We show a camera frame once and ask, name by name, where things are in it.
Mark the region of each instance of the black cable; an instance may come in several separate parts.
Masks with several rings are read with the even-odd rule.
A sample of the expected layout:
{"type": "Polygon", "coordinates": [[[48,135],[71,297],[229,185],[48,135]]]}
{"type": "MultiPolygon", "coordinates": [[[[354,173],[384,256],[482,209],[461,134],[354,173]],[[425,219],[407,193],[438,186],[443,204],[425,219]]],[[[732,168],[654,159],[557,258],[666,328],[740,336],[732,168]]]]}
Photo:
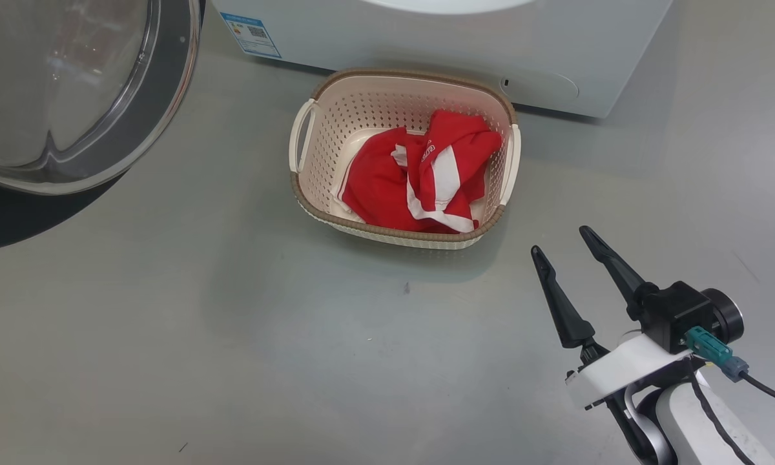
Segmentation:
{"type": "Polygon", "coordinates": [[[750,374],[746,373],[745,371],[744,373],[741,373],[741,379],[747,380],[747,382],[750,383],[752,386],[755,386],[756,388],[761,389],[763,392],[769,395],[772,395],[772,397],[775,398],[775,389],[772,389],[766,386],[765,384],[759,382],[759,380],[754,379],[753,377],[750,376],[750,374]]]}
{"type": "Polygon", "coordinates": [[[692,389],[695,391],[695,397],[697,397],[697,400],[700,401],[700,406],[703,408],[703,412],[706,414],[707,418],[709,418],[709,421],[712,421],[712,424],[715,425],[715,429],[718,431],[718,435],[721,435],[721,439],[729,444],[729,447],[732,448],[732,452],[735,453],[735,456],[741,459],[741,462],[744,462],[744,465],[754,465],[754,462],[750,460],[750,457],[747,457],[747,454],[745,454],[744,451],[742,451],[741,448],[735,444],[735,441],[732,440],[729,433],[727,433],[727,431],[722,426],[721,421],[718,420],[718,416],[715,415],[715,411],[712,410],[712,406],[710,406],[706,395],[703,395],[703,391],[701,391],[700,385],[697,383],[698,378],[695,377],[695,373],[692,370],[691,357],[686,357],[684,360],[686,361],[686,371],[689,376],[689,382],[692,383],[692,389]]]}

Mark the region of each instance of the logo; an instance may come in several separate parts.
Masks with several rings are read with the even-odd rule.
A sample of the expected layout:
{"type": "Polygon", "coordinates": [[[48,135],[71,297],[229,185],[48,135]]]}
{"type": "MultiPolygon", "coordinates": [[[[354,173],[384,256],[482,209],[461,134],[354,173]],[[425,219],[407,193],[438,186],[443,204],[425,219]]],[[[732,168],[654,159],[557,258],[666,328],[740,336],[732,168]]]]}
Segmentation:
{"type": "Polygon", "coordinates": [[[425,150],[425,154],[424,154],[424,155],[422,155],[422,161],[423,161],[423,162],[425,161],[425,159],[426,159],[426,158],[427,158],[429,155],[431,155],[431,153],[432,153],[434,150],[436,150],[436,149],[437,149],[437,146],[436,146],[436,145],[433,145],[431,142],[432,142],[432,141],[428,141],[428,148],[425,150]]]}

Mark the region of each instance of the sticker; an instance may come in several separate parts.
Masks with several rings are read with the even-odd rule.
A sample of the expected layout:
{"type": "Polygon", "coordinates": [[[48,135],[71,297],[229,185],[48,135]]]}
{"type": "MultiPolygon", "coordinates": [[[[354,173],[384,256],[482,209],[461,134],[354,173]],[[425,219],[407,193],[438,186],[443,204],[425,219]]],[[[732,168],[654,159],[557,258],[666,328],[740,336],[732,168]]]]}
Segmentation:
{"type": "Polygon", "coordinates": [[[270,34],[261,20],[226,13],[222,13],[222,17],[245,53],[281,58],[281,53],[278,53],[273,39],[270,39],[270,34]]]}

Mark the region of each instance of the washing machine door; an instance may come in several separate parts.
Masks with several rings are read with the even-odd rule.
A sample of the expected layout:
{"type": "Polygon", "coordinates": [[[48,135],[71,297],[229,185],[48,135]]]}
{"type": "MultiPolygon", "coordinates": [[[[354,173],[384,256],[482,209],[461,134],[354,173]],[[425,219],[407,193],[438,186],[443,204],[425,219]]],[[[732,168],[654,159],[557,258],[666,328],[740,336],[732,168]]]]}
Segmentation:
{"type": "Polygon", "coordinates": [[[0,0],[0,185],[71,194],[149,149],[198,51],[199,0],[0,0]]]}

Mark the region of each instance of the basket handle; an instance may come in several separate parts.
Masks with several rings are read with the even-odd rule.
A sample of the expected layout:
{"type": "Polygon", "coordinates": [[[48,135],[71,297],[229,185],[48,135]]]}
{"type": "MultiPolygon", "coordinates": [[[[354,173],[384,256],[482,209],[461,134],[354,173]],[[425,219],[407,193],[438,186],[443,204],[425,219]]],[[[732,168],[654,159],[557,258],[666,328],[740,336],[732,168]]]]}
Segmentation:
{"type": "Polygon", "coordinates": [[[296,121],[293,121],[293,129],[290,130],[290,171],[301,173],[304,169],[304,159],[307,155],[307,148],[310,145],[310,135],[313,134],[313,123],[316,123],[316,114],[319,110],[316,100],[311,98],[302,105],[302,109],[296,114],[296,121]],[[307,120],[307,114],[310,114],[310,123],[307,124],[307,133],[304,136],[304,145],[302,150],[298,150],[298,137],[302,133],[304,121],[307,120]]]}
{"type": "Polygon", "coordinates": [[[511,193],[514,191],[514,182],[517,180],[517,171],[520,171],[520,147],[521,136],[520,126],[517,124],[511,124],[511,133],[508,135],[508,147],[506,148],[505,159],[509,163],[506,163],[505,180],[502,181],[502,198],[500,198],[500,205],[508,204],[508,200],[511,198],[511,193]]]}

